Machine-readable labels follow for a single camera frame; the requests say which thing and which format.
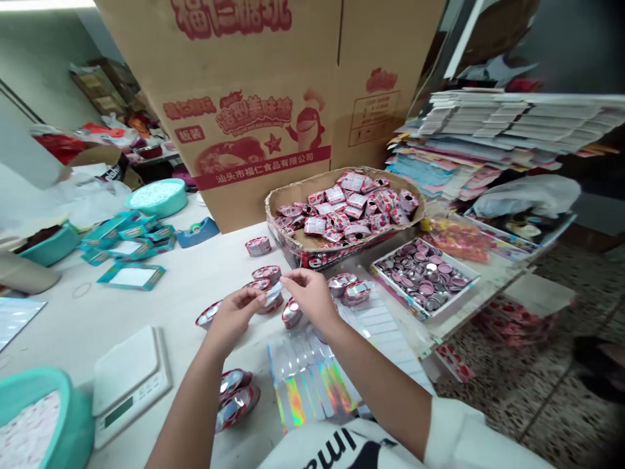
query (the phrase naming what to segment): open cardboard tray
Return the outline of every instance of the open cardboard tray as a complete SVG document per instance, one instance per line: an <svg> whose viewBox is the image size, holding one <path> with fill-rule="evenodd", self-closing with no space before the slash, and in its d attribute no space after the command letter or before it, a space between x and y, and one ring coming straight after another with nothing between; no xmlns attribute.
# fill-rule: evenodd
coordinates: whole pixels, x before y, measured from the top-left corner
<svg viewBox="0 0 625 469"><path fill-rule="evenodd" d="M329 189L330 187L336 185L337 179L348 171L365 174L371 179L377 179L380 177L388 178L391 181L391 189L394 189L396 192L399 192L401 189L407 189L413 193L419 199L419 206L412 215L410 223L401 226L392 225L389 231L369 236L368 238L364 238L355 243L350 243L341 248L325 249L320 249L320 246L329 242L324 238L307 236L304 234L303 229L297 230L295 232L295 238L291 238L276 225L273 215L277 213L278 207L291 205L293 202L308 203L308 196L310 194L320 190ZM265 199L265 211L267 213L269 231L275 240L275 243L282 249L288 263L292 268L305 267L312 270L323 270L363 248L369 248L377 243L392 238L400 231L417 224L423 218L424 210L425 198L416 186L408 182L406 179L389 173L388 171L382 171L365 166L358 168L345 167L335 169L334 171L329 171L299 182L294 182L288 186L274 189Z"/></svg>
<svg viewBox="0 0 625 469"><path fill-rule="evenodd" d="M376 266L377 263L386 260L386 258L394 255L397 251L400 251L404 246L414 243L415 240L416 238L412 241L402 244L399 248L393 250L387 255L384 255L380 257L379 259L376 259L371 264L371 267L370 267L371 272L373 273L375 278L380 282L382 287L384 287L391 295L393 295L401 304L403 304L406 307L406 309L408 309L408 311L410 311L421 322L426 321L432 317L438 316L442 314L443 312L446 312L448 315L452 315L456 313L470 299L470 296L467 295L467 292L469 291L471 287L474 287L475 284L479 281L480 274L478 274L476 271L466 266L465 264L458 262L456 259L454 259L450 255L447 255L443 252L443 255L442 255L443 261L455 267L456 269L458 269L458 271L462 275L464 275L466 278L470 279L471 281L467 284L466 287L464 287L455 296L453 296L447 303L443 304L439 309L437 309L436 311L432 311L432 312L427 312L424 308L422 308L415 300L410 298L401 288L399 288L396 285L396 283L392 279L388 278ZM423 244L426 244L427 246L431 248L433 247L427 241L424 241L423 239L421 241L423 242Z"/></svg>
<svg viewBox="0 0 625 469"><path fill-rule="evenodd" d="M577 218L577 214L569 212L567 214L567 219L562 223L562 225L558 229L547 234L540 244L528 241L520 236L500 230L478 220L475 216L473 208L467 210L464 217L475 224L480 231L490 239L492 251L506 259L510 259L513 262L520 262L534 255L539 249L546 248L556 241L556 239L558 239L560 235L563 234L569 226L571 226L571 223L573 223L573 221Z"/></svg>

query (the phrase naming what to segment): hand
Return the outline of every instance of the hand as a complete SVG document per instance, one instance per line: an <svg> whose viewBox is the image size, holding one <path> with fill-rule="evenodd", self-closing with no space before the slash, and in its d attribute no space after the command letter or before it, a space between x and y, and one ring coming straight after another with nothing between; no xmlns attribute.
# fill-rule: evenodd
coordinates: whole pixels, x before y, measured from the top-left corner
<svg viewBox="0 0 625 469"><path fill-rule="evenodd" d="M210 349L211 355L225 360L247 330L249 320L264 306L265 299L264 292L252 288L240 289L226 296L213 318L202 347Z"/></svg>
<svg viewBox="0 0 625 469"><path fill-rule="evenodd" d="M293 295L312 325L322 333L341 320L323 274L299 268L285 273L280 282Z"/></svg>

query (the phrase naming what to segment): large cardboard box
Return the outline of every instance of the large cardboard box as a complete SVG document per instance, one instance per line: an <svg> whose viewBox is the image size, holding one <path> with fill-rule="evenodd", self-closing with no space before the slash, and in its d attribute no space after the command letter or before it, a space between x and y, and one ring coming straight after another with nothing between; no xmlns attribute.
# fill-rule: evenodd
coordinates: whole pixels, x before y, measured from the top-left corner
<svg viewBox="0 0 625 469"><path fill-rule="evenodd" d="M139 84L127 65L108 57L90 60L88 64L97 65L102 69L126 103L131 104L134 101L135 94L139 91Z"/></svg>
<svg viewBox="0 0 625 469"><path fill-rule="evenodd" d="M381 164L445 2L96 4L227 233L262 221L272 189L326 172L331 157Z"/></svg>
<svg viewBox="0 0 625 469"><path fill-rule="evenodd" d="M100 114L116 113L123 117L128 113L128 104L99 66L83 68L80 73L70 72L70 76Z"/></svg>
<svg viewBox="0 0 625 469"><path fill-rule="evenodd" d="M143 185L141 177L130 166L128 157L119 148L112 145L98 145L80 152L68 164L68 167L72 168L96 163L106 163L110 166L108 171L98 177L98 179L104 182L118 180L132 190Z"/></svg>

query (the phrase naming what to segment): white sleeve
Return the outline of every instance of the white sleeve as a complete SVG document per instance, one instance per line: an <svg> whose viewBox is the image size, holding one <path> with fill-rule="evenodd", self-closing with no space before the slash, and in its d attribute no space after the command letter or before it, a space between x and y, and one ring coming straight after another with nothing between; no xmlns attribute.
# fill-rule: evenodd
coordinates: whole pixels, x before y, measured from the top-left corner
<svg viewBox="0 0 625 469"><path fill-rule="evenodd" d="M428 469L553 469L527 448L486 426L482 412L455 399L432 399Z"/></svg>

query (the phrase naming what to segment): holographic sticker sheet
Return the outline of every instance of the holographic sticker sheet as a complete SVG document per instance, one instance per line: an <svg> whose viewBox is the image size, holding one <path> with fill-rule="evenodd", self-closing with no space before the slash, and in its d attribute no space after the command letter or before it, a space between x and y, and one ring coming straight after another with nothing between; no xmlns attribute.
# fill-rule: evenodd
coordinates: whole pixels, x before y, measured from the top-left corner
<svg viewBox="0 0 625 469"><path fill-rule="evenodd" d="M336 302L341 317L383 355L434 395L434 388L409 348L376 289L364 304ZM369 410L334 357L302 319L298 326L272 337L268 344L271 375L285 433L310 421Z"/></svg>

